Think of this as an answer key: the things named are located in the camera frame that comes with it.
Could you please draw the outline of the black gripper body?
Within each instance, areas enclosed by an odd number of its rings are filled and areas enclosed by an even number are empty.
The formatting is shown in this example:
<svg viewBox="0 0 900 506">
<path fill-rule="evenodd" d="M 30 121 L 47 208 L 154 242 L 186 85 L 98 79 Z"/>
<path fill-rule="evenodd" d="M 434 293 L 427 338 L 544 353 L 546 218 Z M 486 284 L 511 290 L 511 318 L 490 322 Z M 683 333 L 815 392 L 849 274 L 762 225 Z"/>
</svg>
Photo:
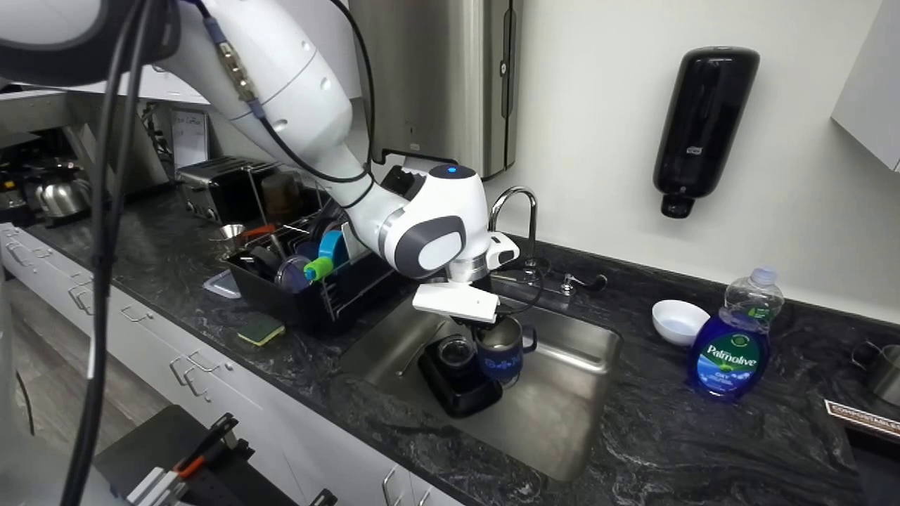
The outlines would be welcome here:
<svg viewBox="0 0 900 506">
<path fill-rule="evenodd" d="M 490 231 L 483 243 L 466 246 L 451 260 L 451 279 L 455 284 L 476 284 L 518 259 L 521 246 L 506 232 Z"/>
</svg>

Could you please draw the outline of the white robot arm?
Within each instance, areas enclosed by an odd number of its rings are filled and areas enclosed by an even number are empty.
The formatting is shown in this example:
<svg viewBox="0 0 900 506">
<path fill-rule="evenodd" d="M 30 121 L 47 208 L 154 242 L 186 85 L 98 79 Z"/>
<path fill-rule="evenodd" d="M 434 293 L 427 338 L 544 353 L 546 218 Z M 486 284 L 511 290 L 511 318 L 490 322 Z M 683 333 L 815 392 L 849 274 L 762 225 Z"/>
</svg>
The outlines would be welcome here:
<svg viewBox="0 0 900 506">
<path fill-rule="evenodd" d="M 0 0 L 8 80 L 77 87 L 147 65 L 306 170 L 397 272 L 472 284 L 518 259 L 518 243 L 490 227 L 476 170 L 435 166 L 402 196 L 362 169 L 350 148 L 351 99 L 279 0 Z"/>
</svg>

